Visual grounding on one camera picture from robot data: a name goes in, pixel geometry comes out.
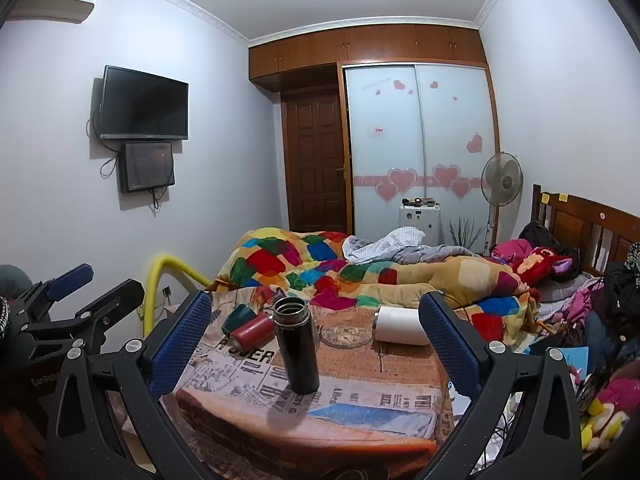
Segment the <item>red stuffed toy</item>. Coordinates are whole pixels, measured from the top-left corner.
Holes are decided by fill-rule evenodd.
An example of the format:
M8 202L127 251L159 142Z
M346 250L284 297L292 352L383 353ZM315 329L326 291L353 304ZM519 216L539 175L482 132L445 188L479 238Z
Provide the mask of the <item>red stuffed toy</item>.
M531 254L511 264L511 269L529 286L536 286L547 276L564 274L571 269L571 258L558 256L548 247L536 247Z

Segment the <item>wall-mounted monitor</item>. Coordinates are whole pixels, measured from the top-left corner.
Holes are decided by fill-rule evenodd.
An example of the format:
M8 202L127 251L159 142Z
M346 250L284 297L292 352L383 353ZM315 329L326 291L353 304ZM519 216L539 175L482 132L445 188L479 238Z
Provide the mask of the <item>wall-mounted monitor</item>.
M106 66L101 139L187 139L189 85L158 75Z

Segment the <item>headboard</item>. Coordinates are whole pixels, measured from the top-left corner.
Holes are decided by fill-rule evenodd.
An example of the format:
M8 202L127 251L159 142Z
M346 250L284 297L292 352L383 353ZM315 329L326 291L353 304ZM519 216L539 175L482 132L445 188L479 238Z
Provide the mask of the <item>headboard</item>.
M582 270L601 276L607 262L623 262L632 242L640 242L640 218L579 196L546 193L533 186L531 220L557 240L580 250Z

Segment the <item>pillow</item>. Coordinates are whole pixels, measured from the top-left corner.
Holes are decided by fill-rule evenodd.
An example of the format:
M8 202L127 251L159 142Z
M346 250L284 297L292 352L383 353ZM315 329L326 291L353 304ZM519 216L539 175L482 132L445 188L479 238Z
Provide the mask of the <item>pillow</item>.
M552 301L565 300L574 295L578 289L584 285L587 280L593 278L588 272L582 272L572 280L566 282L556 282L555 280L548 280L537 287L540 292L540 301L544 303L550 303Z

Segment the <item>colorful quilt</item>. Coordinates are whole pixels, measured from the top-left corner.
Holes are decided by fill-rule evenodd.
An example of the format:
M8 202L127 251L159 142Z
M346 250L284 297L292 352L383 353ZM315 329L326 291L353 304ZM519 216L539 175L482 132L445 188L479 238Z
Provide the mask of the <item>colorful quilt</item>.
M220 270L217 290L281 288L332 310L382 304L417 308L423 294L439 290L453 309L465 307L458 314L463 318L482 312L502 317L507 344L523 326L534 324L535 300L508 266L470 256L430 264L349 264L342 255L345 238L336 232L297 234L277 228L248 232Z

